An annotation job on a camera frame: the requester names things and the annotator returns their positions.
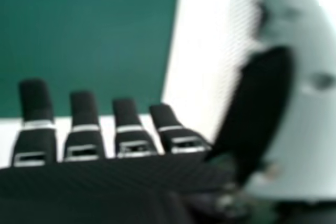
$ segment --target green board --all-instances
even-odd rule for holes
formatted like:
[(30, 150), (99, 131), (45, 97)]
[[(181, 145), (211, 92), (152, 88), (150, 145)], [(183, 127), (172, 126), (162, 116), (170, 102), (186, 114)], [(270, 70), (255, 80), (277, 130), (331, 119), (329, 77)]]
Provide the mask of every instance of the green board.
[(20, 116), (17, 84), (47, 81), (57, 115), (91, 90), (100, 114), (160, 101), (176, 0), (0, 0), (0, 117)]

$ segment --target white mesh panel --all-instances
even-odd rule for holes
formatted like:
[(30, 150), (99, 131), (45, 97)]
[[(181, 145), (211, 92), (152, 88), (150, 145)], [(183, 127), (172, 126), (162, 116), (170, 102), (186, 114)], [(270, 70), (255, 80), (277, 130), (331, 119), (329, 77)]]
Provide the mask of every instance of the white mesh panel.
[(163, 102), (213, 141), (258, 21), (258, 0), (179, 0)]

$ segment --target white textured surface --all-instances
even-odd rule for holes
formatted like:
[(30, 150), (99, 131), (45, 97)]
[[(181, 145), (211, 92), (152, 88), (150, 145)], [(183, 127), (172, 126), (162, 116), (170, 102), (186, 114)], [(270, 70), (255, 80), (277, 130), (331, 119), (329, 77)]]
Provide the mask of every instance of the white textured surface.
[[(164, 153), (160, 143), (159, 136), (157, 135), (152, 119), (149, 115), (141, 115), (141, 122), (146, 130), (151, 134), (154, 143), (159, 153)], [(17, 138), (17, 134), (21, 128), (21, 119), (0, 119), (0, 168), (8, 167), (10, 165), (10, 158), (12, 150)], [(57, 131), (57, 159), (59, 162), (63, 159), (64, 144), (68, 133), (71, 131), (70, 117), (59, 117), (55, 120)], [(101, 116), (100, 125), (102, 136), (104, 139), (105, 151), (108, 157), (114, 157), (114, 118), (113, 116)]]
[(179, 0), (162, 100), (210, 142), (250, 47), (257, 0)]

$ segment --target green surface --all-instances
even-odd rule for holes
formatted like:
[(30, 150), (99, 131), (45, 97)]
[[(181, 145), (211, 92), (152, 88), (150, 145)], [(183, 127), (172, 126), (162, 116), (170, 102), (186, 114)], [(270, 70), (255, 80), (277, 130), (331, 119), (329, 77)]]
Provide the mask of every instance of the green surface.
[(0, 0), (0, 117), (18, 116), (17, 83), (41, 77), (57, 115), (69, 92), (92, 90), (101, 114), (111, 98), (139, 110), (159, 102), (176, 0)]

